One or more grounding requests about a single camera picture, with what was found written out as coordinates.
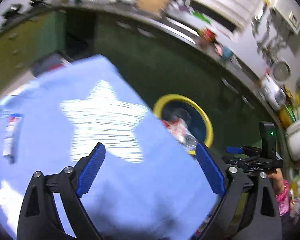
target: white container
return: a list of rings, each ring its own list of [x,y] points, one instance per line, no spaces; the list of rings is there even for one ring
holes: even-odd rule
[[[293,161],[300,160],[300,120],[286,130],[289,153]]]

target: blue textured pad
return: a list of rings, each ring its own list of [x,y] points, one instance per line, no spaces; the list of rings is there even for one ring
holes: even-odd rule
[[[227,146],[226,147],[226,152],[227,153],[234,153],[234,154],[243,154],[244,150],[241,147],[231,147]]]
[[[224,177],[214,161],[211,159],[207,150],[200,143],[195,149],[195,157],[199,162],[202,171],[204,172],[212,191],[223,197],[226,193]]]
[[[78,198],[81,198],[83,194],[89,192],[105,157],[106,148],[103,144],[100,144],[78,177],[78,187],[75,191]]]

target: electrical box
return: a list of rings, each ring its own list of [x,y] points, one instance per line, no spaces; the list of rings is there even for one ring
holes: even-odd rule
[[[300,7],[295,0],[276,0],[273,7],[275,15],[281,17],[295,35],[300,31]]]

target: white appliance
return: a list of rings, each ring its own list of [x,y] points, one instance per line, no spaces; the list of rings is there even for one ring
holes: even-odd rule
[[[260,92],[276,111],[279,111],[286,101],[286,95],[282,88],[268,74],[261,81]]]
[[[276,0],[272,9],[295,35],[300,31],[300,7],[295,0]]]
[[[296,162],[300,160],[300,120],[287,128],[286,137],[291,159]]]

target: hand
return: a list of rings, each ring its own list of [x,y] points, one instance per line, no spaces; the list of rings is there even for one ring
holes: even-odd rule
[[[279,195],[284,191],[283,175],[280,169],[275,169],[267,173],[268,177],[273,180],[272,188],[274,194]]]

